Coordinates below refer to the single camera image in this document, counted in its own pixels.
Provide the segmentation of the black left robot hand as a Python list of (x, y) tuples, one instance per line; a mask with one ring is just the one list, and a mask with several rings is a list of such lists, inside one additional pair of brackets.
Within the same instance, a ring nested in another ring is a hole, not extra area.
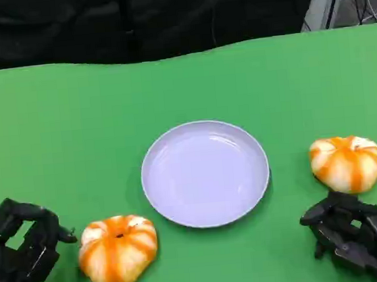
[(5, 198), (0, 204), (0, 282), (44, 282), (59, 259), (59, 241), (77, 240), (52, 211)]

